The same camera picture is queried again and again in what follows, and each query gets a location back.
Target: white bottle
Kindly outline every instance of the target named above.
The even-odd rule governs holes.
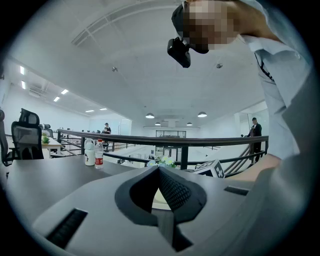
[[[84,163],[86,166],[95,165],[95,144],[91,138],[88,138],[84,142]]]
[[[95,145],[95,168],[102,169],[104,166],[104,146],[102,145],[102,139],[98,139]]]

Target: person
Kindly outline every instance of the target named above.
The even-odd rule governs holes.
[[[251,130],[247,137],[256,137],[256,136],[262,136],[262,126],[258,123],[257,119],[254,117],[252,118],[253,126],[251,127]],[[253,144],[253,152],[259,153],[261,152],[261,142],[256,142]],[[260,155],[258,154],[255,157],[255,162],[258,162],[260,158]]]
[[[103,129],[103,133],[104,134],[111,134],[111,129],[110,129],[109,124],[107,122],[105,123],[105,127]]]
[[[316,76],[312,57],[288,18],[265,0],[186,0],[171,19],[179,36],[198,53],[240,37],[255,55],[269,111],[268,154],[230,179],[255,181],[262,170],[298,154],[283,114]]]

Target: black device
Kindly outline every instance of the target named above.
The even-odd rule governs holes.
[[[191,58],[189,53],[189,45],[185,45],[182,40],[177,37],[170,39],[168,43],[167,52],[184,68],[189,68],[191,65]]]

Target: metal railing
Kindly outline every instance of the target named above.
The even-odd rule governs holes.
[[[189,147],[218,147],[218,146],[233,146],[233,145],[253,145],[254,143],[265,142],[265,149],[259,153],[253,152],[253,146],[250,147],[249,153],[247,155],[244,151],[240,157],[229,158],[229,159],[220,159],[221,163],[231,163],[242,160],[251,159],[253,162],[253,157],[258,155],[267,154],[269,147],[269,136],[257,136],[257,137],[237,137],[237,138],[170,138],[170,137],[141,137],[141,136],[125,136],[125,135],[112,135],[104,133],[91,133],[91,132],[80,132],[80,131],[71,131],[71,130],[58,130],[57,141],[61,143],[65,141],[61,134],[73,135],[81,138],[81,145],[74,144],[75,147],[81,149],[81,154],[85,154],[85,140],[93,139],[98,140],[102,139],[104,141],[113,142],[112,151],[115,150],[115,143],[123,143],[128,147],[129,144],[133,145],[152,145],[152,146],[175,146],[181,148],[181,161],[176,162],[177,165],[180,165],[181,170],[186,170],[188,165],[197,165],[203,164],[206,161],[189,161],[188,162],[188,152]],[[129,160],[133,162],[148,163],[148,159],[140,159],[128,156],[117,155],[113,153],[106,152],[104,153],[107,157]]]

